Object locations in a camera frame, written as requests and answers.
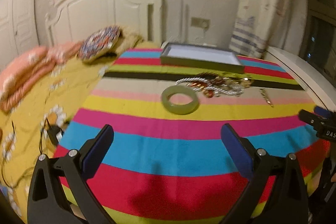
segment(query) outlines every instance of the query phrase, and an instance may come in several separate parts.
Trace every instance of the metal screw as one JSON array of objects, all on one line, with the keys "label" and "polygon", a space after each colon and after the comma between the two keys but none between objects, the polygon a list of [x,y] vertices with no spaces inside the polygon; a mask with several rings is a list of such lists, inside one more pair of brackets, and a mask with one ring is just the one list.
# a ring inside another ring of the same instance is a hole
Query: metal screw
[{"label": "metal screw", "polygon": [[40,161],[45,160],[45,154],[40,155],[40,156],[39,156],[39,160],[40,160]]},{"label": "metal screw", "polygon": [[265,151],[265,149],[262,149],[262,148],[258,149],[258,150],[257,150],[257,153],[258,153],[259,156],[264,156],[264,155],[266,155],[266,151]]},{"label": "metal screw", "polygon": [[291,160],[296,160],[296,156],[295,156],[295,154],[289,154],[288,156],[289,156],[289,158],[290,158]]},{"label": "metal screw", "polygon": [[77,155],[77,150],[73,149],[73,150],[70,150],[70,151],[69,151],[69,156],[70,156],[70,157],[74,157],[74,156],[76,156],[76,155]]}]

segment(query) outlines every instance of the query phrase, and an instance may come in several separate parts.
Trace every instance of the gold bracelet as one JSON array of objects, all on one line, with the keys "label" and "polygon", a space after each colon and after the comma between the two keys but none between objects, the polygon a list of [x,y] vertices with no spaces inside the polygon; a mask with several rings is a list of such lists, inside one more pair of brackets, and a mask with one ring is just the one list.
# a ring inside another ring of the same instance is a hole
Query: gold bracelet
[{"label": "gold bracelet", "polygon": [[[175,94],[184,94],[192,98],[192,102],[186,105],[175,105],[170,102],[170,98]],[[177,115],[187,115],[197,110],[199,101],[196,93],[185,86],[173,85],[166,88],[161,95],[161,101],[166,110]]]}]

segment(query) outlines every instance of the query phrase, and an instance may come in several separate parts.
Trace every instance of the headboard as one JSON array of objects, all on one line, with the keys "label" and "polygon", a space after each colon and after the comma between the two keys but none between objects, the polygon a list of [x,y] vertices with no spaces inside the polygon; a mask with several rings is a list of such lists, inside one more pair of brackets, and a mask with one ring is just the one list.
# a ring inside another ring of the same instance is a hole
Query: headboard
[{"label": "headboard", "polygon": [[116,24],[129,26],[142,35],[144,40],[151,38],[154,43],[161,46],[162,2],[162,0],[60,0],[55,5],[57,8],[55,18],[50,19],[50,15],[46,14],[45,24],[49,44],[84,40],[99,29]]}]

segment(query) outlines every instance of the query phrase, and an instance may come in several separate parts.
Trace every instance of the colorful striped fabric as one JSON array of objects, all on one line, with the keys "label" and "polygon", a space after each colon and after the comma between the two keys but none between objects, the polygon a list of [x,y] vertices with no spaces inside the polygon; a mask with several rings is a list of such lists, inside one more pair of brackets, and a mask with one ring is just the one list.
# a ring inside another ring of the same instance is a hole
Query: colorful striped fabric
[{"label": "colorful striped fabric", "polygon": [[[221,142],[225,123],[271,155],[295,153],[305,180],[310,179],[327,144],[298,120],[297,113],[311,111],[314,103],[281,67],[239,57],[254,86],[240,97],[208,99],[199,94],[199,108],[181,116],[163,108],[162,91],[175,80],[208,70],[163,66],[160,53],[129,50],[116,60],[73,118],[54,155],[79,149],[105,124],[112,125],[114,142],[88,184],[117,223],[218,223],[247,183]],[[267,88],[274,108],[260,95],[260,86]],[[172,100],[188,102],[178,95]],[[68,199],[76,203],[66,180],[61,181]],[[255,214],[272,184],[269,179]]]}]

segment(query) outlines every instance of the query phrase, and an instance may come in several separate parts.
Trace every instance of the bracelet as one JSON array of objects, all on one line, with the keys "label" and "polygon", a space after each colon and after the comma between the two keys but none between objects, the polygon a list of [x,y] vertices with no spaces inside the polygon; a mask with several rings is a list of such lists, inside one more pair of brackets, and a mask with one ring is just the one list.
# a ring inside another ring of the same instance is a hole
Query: bracelet
[{"label": "bracelet", "polygon": [[[184,94],[192,98],[192,102],[186,105],[175,105],[170,102],[170,98],[175,94]],[[161,101],[166,110],[177,115],[187,115],[194,111],[199,106],[199,101],[196,93],[185,86],[174,85],[166,88],[161,95]]]}]

